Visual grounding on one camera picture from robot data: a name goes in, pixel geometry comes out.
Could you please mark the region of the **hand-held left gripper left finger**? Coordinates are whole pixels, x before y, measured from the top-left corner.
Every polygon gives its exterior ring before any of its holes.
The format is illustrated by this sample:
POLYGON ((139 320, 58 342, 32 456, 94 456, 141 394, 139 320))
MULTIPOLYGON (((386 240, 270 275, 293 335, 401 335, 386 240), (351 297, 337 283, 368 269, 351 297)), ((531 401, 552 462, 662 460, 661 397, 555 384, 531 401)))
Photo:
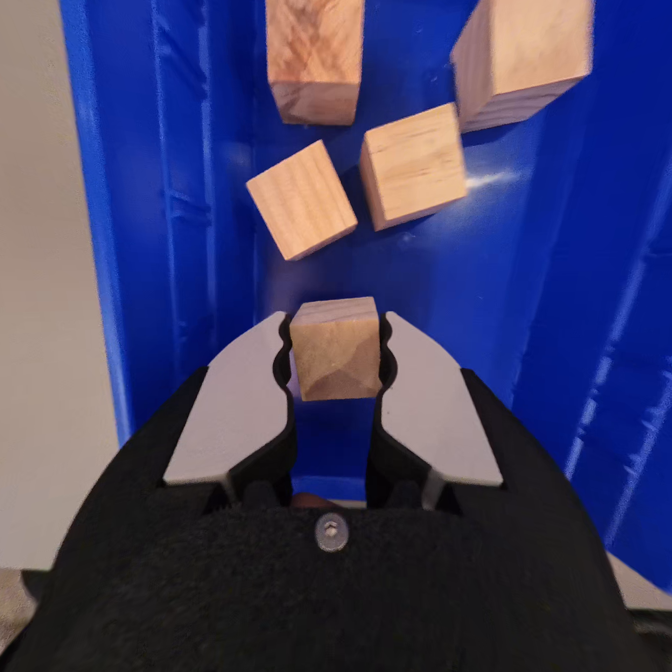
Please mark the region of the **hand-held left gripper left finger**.
POLYGON ((291 316, 276 312, 210 362, 163 475, 167 486, 216 483, 230 503, 268 482, 285 503, 298 447, 291 378, 291 316))

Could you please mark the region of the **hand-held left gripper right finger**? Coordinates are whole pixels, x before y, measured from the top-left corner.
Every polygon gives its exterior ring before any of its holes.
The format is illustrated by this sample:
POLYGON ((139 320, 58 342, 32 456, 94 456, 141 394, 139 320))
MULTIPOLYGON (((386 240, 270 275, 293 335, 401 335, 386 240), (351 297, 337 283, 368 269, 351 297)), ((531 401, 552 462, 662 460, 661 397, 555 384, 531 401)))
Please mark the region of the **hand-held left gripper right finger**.
POLYGON ((455 484, 499 489, 504 480, 462 368, 395 312, 380 317, 380 371, 365 498, 384 507, 398 483, 415 483, 436 509, 455 484))

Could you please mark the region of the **blue plastic bin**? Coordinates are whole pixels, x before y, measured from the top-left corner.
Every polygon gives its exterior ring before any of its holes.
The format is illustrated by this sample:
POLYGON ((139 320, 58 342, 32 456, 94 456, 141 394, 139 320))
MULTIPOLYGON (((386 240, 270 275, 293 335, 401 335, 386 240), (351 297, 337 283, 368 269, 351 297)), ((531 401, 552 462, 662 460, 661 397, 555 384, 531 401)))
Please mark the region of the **blue plastic bin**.
POLYGON ((616 558, 671 592, 671 2, 596 1, 592 73, 464 137, 468 194, 374 232, 364 133, 454 100, 475 1, 366 1, 350 127, 281 122, 263 1, 61 1, 122 446, 275 311, 373 296, 473 369, 616 558), (357 217, 286 261, 248 180, 322 140, 357 217))

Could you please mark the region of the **grey desk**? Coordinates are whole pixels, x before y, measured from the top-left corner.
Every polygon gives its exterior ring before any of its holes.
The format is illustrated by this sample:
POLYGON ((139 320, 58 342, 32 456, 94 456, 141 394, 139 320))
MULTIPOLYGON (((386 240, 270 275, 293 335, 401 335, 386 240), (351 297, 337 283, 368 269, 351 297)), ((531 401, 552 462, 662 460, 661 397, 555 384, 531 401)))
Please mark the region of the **grey desk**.
MULTIPOLYGON (((118 445, 60 1, 1 2, 1 566, 48 570, 118 445)), ((671 593, 612 560, 629 606, 671 593)))

